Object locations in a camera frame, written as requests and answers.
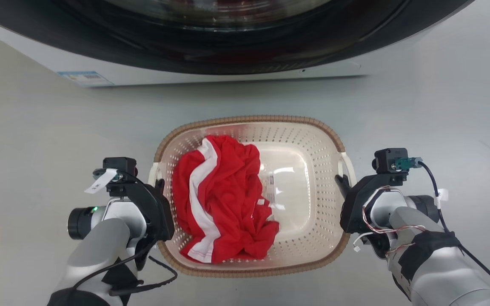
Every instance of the plastic basket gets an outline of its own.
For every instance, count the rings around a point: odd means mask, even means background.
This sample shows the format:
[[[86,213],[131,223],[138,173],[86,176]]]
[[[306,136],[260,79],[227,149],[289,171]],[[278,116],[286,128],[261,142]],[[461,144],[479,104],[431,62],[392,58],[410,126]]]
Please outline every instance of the plastic basket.
[[[258,147],[263,195],[271,200],[280,231],[262,260],[204,264],[179,253],[190,237],[175,223],[173,239],[158,243],[171,266],[202,277],[264,277],[317,269],[342,253],[349,235],[339,225],[344,198],[334,176],[348,174],[352,185],[356,177],[338,135],[312,118],[240,116],[195,122],[173,130],[158,147],[148,181],[153,184],[156,178],[166,180],[164,194],[174,220],[173,168],[183,154],[195,150],[209,134],[227,134]]]

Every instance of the green connector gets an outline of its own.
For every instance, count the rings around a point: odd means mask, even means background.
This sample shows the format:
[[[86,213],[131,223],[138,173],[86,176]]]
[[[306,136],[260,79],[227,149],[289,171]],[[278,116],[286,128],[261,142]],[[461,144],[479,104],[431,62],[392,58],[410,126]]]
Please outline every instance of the green connector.
[[[421,168],[418,162],[422,162],[421,157],[409,157],[407,159],[397,159],[392,168],[394,170],[410,170],[411,168]]]

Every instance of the white plastic handle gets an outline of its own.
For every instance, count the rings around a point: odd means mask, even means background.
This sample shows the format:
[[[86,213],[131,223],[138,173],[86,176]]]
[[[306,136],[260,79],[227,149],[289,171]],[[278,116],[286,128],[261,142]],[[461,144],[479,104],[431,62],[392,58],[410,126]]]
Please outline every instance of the white plastic handle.
[[[150,172],[148,173],[147,181],[150,186],[154,187],[154,183],[156,182],[156,180],[163,178],[162,174],[164,168],[165,167],[163,163],[152,163],[152,168],[150,168]]]
[[[346,152],[340,152],[342,158],[338,160],[338,175],[344,176],[344,165],[348,172],[350,186],[356,185],[356,175],[354,174],[353,164],[350,162],[350,158]]]

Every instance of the garment label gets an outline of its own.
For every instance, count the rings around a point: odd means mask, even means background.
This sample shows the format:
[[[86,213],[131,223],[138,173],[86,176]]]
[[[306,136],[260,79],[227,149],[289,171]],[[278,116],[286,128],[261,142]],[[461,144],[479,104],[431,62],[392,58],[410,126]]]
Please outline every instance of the garment label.
[[[94,194],[97,193],[99,190],[102,190],[109,184],[109,182],[117,176],[117,170],[116,169],[106,169],[105,173],[103,173],[97,180],[90,186],[87,190],[85,190],[85,193],[90,193]]]
[[[59,71],[58,74],[82,87],[114,85],[95,71]]]
[[[276,202],[276,186],[273,178],[273,174],[266,174],[265,176],[259,175],[260,182],[262,182],[262,196],[270,201],[270,203]]]

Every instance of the white tag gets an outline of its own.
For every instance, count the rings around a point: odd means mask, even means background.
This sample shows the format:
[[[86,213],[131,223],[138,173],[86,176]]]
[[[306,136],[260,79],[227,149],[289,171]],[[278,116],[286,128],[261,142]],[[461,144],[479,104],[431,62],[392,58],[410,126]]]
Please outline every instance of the white tag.
[[[94,194],[97,193],[99,190],[105,188],[107,184],[115,177],[117,176],[117,170],[116,169],[105,169],[105,173],[103,173],[102,176],[97,178],[97,180],[90,186],[87,190],[85,190],[85,193],[90,193]]]
[[[276,203],[276,186],[273,177],[273,173],[269,172],[260,172],[258,174],[258,178],[262,183],[262,197],[266,200],[270,201],[270,205],[274,205]]]
[[[440,195],[440,200],[443,202],[449,201],[449,190],[442,188],[438,189],[438,194]]]

